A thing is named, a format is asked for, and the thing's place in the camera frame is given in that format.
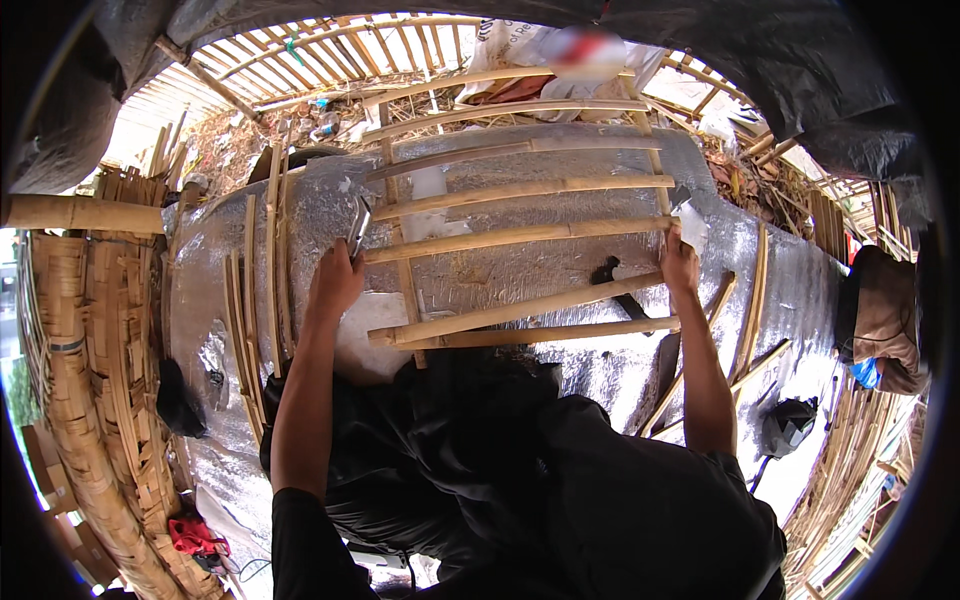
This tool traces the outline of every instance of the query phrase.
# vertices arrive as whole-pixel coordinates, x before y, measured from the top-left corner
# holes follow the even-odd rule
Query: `person's right hand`
[[[347,240],[340,237],[326,251],[310,283],[304,328],[336,325],[363,292],[364,254],[350,264]]]
[[[666,232],[666,245],[660,256],[660,269],[663,281],[674,298],[698,298],[697,285],[700,282],[700,257],[693,247],[680,239],[680,226],[673,226]]]

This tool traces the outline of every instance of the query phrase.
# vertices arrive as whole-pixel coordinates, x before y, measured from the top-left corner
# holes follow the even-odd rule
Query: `woven bamboo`
[[[106,170],[96,197],[158,205],[165,190],[135,170]],[[152,236],[33,233],[31,251],[50,349],[45,415],[86,520],[140,597],[220,598],[219,580],[167,533],[180,497],[167,463],[174,440],[156,415]]]
[[[804,588],[827,547],[830,533],[876,461],[886,421],[899,402],[893,394],[875,390],[854,392],[852,386],[852,378],[845,377],[820,457],[804,494],[783,527],[787,556],[782,568],[787,597]]]

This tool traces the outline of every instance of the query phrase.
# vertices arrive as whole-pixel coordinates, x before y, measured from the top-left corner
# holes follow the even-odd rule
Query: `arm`
[[[274,424],[274,493],[297,488],[324,501],[332,439],[333,342],[340,318],[363,291],[363,270],[363,255],[350,265],[347,242],[340,238],[314,272],[297,357]]]
[[[697,452],[736,452],[736,414],[727,378],[717,359],[707,316],[697,296],[700,259],[680,239],[680,228],[666,234],[660,260],[663,279],[680,318],[684,347],[684,436]]]

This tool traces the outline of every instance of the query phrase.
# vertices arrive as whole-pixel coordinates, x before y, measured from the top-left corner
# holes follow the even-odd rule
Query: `bamboo slat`
[[[385,91],[363,101],[364,108],[372,108],[381,102],[390,102],[397,98],[405,98],[414,94],[422,94],[441,87],[453,87],[454,85],[476,84],[477,82],[490,82],[500,79],[520,79],[524,77],[540,77],[543,75],[553,75],[553,70],[547,66],[520,66],[511,69],[500,69],[497,71],[484,71],[479,73],[465,73],[454,77],[444,79],[435,79],[423,84],[407,85],[398,89]],[[634,69],[624,69],[620,75],[623,77],[633,77]]]
[[[598,300],[612,298],[613,296],[619,296],[620,294],[629,294],[635,290],[652,287],[659,283],[663,283],[663,273],[657,271],[647,275],[591,285],[586,288],[554,294],[553,296],[515,302],[513,304],[479,310],[455,317],[446,317],[444,319],[436,319],[420,324],[374,329],[368,331],[367,337],[370,340],[371,346],[375,347],[407,344],[416,342],[417,340],[506,323],[514,319],[522,319],[532,315],[561,310],[570,306],[596,302]]]
[[[402,204],[388,204],[373,212],[374,221],[415,214],[424,210],[478,204],[506,198],[541,196],[562,192],[582,192],[598,189],[624,189],[632,187],[673,187],[673,178],[667,175],[636,175],[597,178],[566,178],[562,180],[526,181],[494,185],[480,189],[429,196]]]
[[[638,321],[620,321],[617,323],[596,323],[585,325],[565,325],[561,327],[531,327],[527,329],[494,329],[490,331],[461,331],[449,333],[408,344],[399,344],[397,349],[416,350],[432,348],[477,348],[482,346],[506,346],[510,344],[536,344],[559,340],[577,340],[598,338],[610,335],[645,333],[660,329],[673,329],[680,326],[676,317],[661,319],[642,319]]]
[[[531,137],[520,142],[474,146],[419,156],[394,164],[385,164],[367,174],[367,182],[410,173],[442,164],[476,160],[492,156],[523,154],[528,152],[557,152],[561,150],[658,150],[660,143],[652,137],[584,136],[584,137]]]
[[[420,240],[419,242],[409,242],[399,246],[374,248],[367,251],[367,264],[388,262],[401,258],[416,258],[417,256],[427,256],[429,254],[502,246],[505,244],[521,244],[543,240],[568,240],[578,237],[667,230],[679,223],[680,219],[675,217],[645,217],[495,229],[493,231],[483,231],[480,233],[466,233],[450,237]]]
[[[536,110],[567,110],[571,108],[598,109],[598,110],[648,110],[649,107],[642,100],[598,100],[595,98],[559,98],[556,100],[526,100],[523,102],[505,102],[503,104],[482,105],[463,110],[450,110],[440,114],[428,114],[416,119],[401,121],[385,128],[364,133],[363,142],[369,144],[391,135],[411,132],[413,130],[468,121],[478,117],[489,117],[498,114],[513,114],[515,112],[530,112]]]

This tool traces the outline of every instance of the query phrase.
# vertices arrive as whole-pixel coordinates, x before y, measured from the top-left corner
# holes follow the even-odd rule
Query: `woven bamboo panel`
[[[96,197],[159,205],[166,187],[135,169],[106,169]],[[167,462],[172,434],[156,414],[156,358],[151,352],[153,240],[120,231],[91,231],[85,296],[93,397],[118,483],[146,537],[183,589],[219,598],[218,579],[173,548],[167,519],[180,510]]]
[[[37,306],[51,338],[45,412],[77,502],[138,595],[184,598],[121,492],[94,405],[83,325],[86,240],[35,234],[32,250]]]

